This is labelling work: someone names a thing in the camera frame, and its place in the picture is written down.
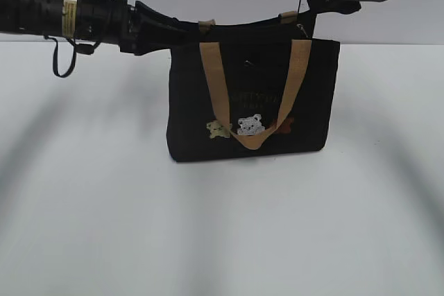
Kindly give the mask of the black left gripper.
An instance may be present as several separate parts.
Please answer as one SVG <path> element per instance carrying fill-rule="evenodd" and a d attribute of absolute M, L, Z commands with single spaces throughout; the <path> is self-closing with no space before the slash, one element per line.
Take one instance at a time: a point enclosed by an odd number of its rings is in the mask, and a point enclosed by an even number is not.
<path fill-rule="evenodd" d="M 145 55 L 194 39 L 194 23 L 168 17 L 141 1 L 78 1 L 78 52 L 93 54 L 101 44 L 122 53 Z"/>

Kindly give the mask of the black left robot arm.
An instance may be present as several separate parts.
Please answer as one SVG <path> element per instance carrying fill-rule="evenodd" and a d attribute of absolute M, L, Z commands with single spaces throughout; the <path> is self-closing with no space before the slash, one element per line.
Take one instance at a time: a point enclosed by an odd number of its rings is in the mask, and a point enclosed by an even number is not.
<path fill-rule="evenodd" d="M 128 0 L 1 0 L 1 32 L 117 45 L 144 55 L 196 41 L 196 23 Z"/>

